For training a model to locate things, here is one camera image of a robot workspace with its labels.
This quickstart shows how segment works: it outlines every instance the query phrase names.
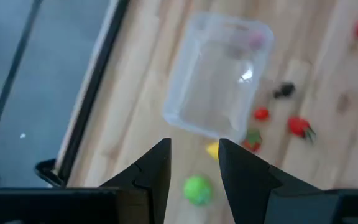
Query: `clear plastic container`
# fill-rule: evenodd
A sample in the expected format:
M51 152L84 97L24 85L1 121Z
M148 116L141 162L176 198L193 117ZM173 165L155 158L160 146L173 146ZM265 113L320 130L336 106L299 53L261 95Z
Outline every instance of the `clear plastic container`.
M195 14L172 69L165 120L209 138L242 141L272 43L261 22Z

